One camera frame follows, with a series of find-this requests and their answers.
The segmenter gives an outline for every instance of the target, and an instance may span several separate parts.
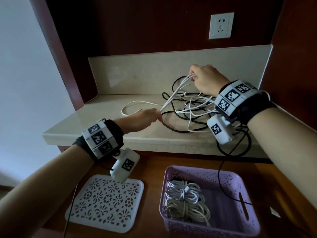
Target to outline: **marble countertop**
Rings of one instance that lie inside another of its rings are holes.
[[[121,109],[127,103],[135,100],[144,100],[157,104],[164,104],[165,100],[161,94],[142,94],[142,95],[100,95],[87,103],[84,107],[77,110],[58,124],[43,133],[43,138],[49,145],[70,146],[81,135],[86,128],[95,124],[101,118],[117,119],[123,117]],[[182,101],[174,101],[175,107],[184,105]],[[145,103],[132,103],[124,109],[126,114],[132,114],[139,109],[158,108]],[[169,105],[164,111],[172,110]],[[163,120],[169,126],[178,130],[187,130],[188,121],[178,118],[175,114],[165,114]],[[199,128],[202,125],[192,124],[191,129]],[[267,155],[259,146],[256,139],[252,137],[252,148],[245,157],[267,158]],[[163,126],[159,121],[150,127],[137,133],[124,135],[124,147],[134,150],[172,152],[201,155],[222,155],[216,146],[216,139],[211,132],[207,133],[177,133]],[[238,142],[234,140],[222,148],[229,152]],[[245,138],[237,147],[237,152],[242,152],[247,146]]]

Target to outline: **white plastic tray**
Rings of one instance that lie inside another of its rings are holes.
[[[69,221],[118,233],[128,232],[135,221],[144,184],[127,179],[115,182],[111,176],[92,176],[74,200]],[[70,206],[65,213],[68,219]]]

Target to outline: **purple plastic basket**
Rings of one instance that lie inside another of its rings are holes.
[[[205,204],[210,210],[208,227],[205,223],[187,222],[168,217],[164,206],[168,182],[173,178],[193,181],[200,186],[201,194],[206,198]],[[237,199],[239,193],[245,202],[251,203],[248,192],[239,175],[229,171],[220,171],[220,182],[225,192]],[[170,232],[183,232],[204,237],[250,237],[257,236],[260,224],[251,205],[245,204],[248,219],[242,204],[224,195],[218,182],[218,171],[185,166],[170,166],[165,171],[159,211],[164,219],[165,228]]]

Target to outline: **white outlet cover plate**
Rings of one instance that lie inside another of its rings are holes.
[[[210,29],[209,29],[209,39],[216,39],[216,38],[228,38],[231,37],[231,30],[232,30],[232,23],[233,23],[233,16],[234,12],[230,13],[222,13],[222,14],[214,14],[210,18]],[[225,18],[228,20],[228,27],[226,26],[227,33],[226,35],[217,35],[215,34],[215,29],[218,27],[217,20]]]

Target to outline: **wooden table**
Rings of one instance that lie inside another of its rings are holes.
[[[113,163],[114,159],[102,162],[102,165],[111,167]],[[170,165],[218,169],[220,163],[219,160],[141,156],[138,165],[130,176],[132,179],[142,180],[145,185],[132,229],[127,233],[119,234],[69,223],[66,237],[187,237],[167,232],[159,213],[165,170]],[[259,237],[307,237],[292,224],[272,215],[270,206],[278,211],[282,217],[302,227],[313,237],[317,237],[316,209],[273,164],[226,161],[222,170],[235,172],[242,177],[261,225],[262,231]],[[94,165],[78,184],[77,193],[86,181],[95,174],[110,175],[108,170]],[[50,237],[60,237],[64,231],[66,224],[64,215],[71,203],[72,195],[67,198],[44,225],[44,229],[41,229],[35,237],[40,237],[43,234],[45,237],[49,237],[49,235]]]

